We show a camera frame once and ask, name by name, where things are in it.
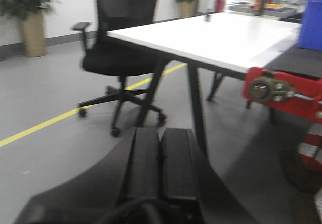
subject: caster wheel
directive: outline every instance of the caster wheel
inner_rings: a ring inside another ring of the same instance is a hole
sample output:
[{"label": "caster wheel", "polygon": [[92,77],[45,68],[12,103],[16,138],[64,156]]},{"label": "caster wheel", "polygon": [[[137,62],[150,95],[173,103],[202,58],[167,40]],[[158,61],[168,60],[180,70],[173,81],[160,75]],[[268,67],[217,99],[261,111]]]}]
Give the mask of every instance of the caster wheel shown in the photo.
[{"label": "caster wheel", "polygon": [[113,137],[118,137],[120,135],[120,133],[121,133],[121,130],[117,127],[114,127],[111,129],[111,135]]},{"label": "caster wheel", "polygon": [[87,110],[86,110],[86,109],[84,109],[84,108],[80,108],[80,109],[79,109],[79,111],[78,111],[78,115],[79,115],[80,117],[85,117],[85,116],[86,116],[86,114],[87,114]]},{"label": "caster wheel", "polygon": [[167,118],[167,116],[165,114],[163,114],[163,113],[159,114],[159,117],[158,117],[159,122],[164,122],[166,120],[166,118]]}]

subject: blue bin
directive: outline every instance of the blue bin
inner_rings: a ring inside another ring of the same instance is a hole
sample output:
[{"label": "blue bin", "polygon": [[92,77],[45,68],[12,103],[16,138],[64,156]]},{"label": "blue bin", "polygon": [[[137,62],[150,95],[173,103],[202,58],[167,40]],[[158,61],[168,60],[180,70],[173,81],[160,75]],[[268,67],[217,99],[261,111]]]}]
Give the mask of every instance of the blue bin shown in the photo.
[{"label": "blue bin", "polygon": [[322,0],[307,0],[298,46],[322,51]]}]

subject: wall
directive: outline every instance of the wall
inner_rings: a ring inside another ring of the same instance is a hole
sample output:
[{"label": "wall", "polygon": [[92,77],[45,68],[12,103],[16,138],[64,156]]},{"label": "wall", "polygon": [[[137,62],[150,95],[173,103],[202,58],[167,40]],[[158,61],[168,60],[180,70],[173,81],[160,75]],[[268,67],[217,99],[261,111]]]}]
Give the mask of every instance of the wall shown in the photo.
[{"label": "wall", "polygon": [[[46,38],[74,34],[71,27],[75,22],[88,21],[93,24],[88,30],[97,27],[95,0],[56,0],[55,11],[45,15]],[[158,0],[155,20],[176,18],[179,15],[175,0]],[[16,19],[0,17],[0,46],[21,42],[19,23]]]}]

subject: plant pot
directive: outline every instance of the plant pot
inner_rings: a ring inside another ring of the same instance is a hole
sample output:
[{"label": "plant pot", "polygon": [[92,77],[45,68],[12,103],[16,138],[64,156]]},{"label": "plant pot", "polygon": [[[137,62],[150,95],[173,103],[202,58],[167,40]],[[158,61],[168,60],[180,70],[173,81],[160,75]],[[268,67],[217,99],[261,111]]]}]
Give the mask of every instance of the plant pot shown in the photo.
[{"label": "plant pot", "polygon": [[182,19],[193,16],[195,12],[196,3],[197,1],[180,2],[180,15]]},{"label": "plant pot", "polygon": [[21,34],[28,57],[40,57],[46,54],[46,43],[44,38],[43,14],[39,10],[36,14],[29,14],[25,20],[20,20]]}]

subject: floor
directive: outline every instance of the floor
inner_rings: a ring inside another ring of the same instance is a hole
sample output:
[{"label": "floor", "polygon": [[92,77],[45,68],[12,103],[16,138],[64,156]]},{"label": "floor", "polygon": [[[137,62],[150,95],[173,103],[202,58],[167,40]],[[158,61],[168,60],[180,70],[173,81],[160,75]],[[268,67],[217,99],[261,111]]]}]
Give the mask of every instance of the floor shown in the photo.
[{"label": "floor", "polygon": [[[0,62],[0,141],[101,96],[105,85],[117,86],[114,77],[82,71],[82,55],[81,43],[74,42],[51,46],[43,57],[18,55]],[[147,77],[133,77],[129,85]],[[205,99],[212,73],[200,70],[200,77]],[[160,133],[166,127],[192,128],[186,81],[185,67],[163,77],[155,104],[168,119]],[[311,122],[277,112],[272,125],[267,108],[254,103],[245,109],[242,88],[242,81],[226,78],[215,101],[203,101],[210,162],[260,223],[293,223],[289,201],[296,190],[283,179],[278,154],[296,147]],[[117,144],[109,135],[114,106],[93,106],[87,118],[71,114],[0,147],[0,223],[13,223],[31,196],[77,176]],[[123,133],[137,113],[138,107],[125,105]],[[156,119],[151,112],[146,126],[156,126]]]}]

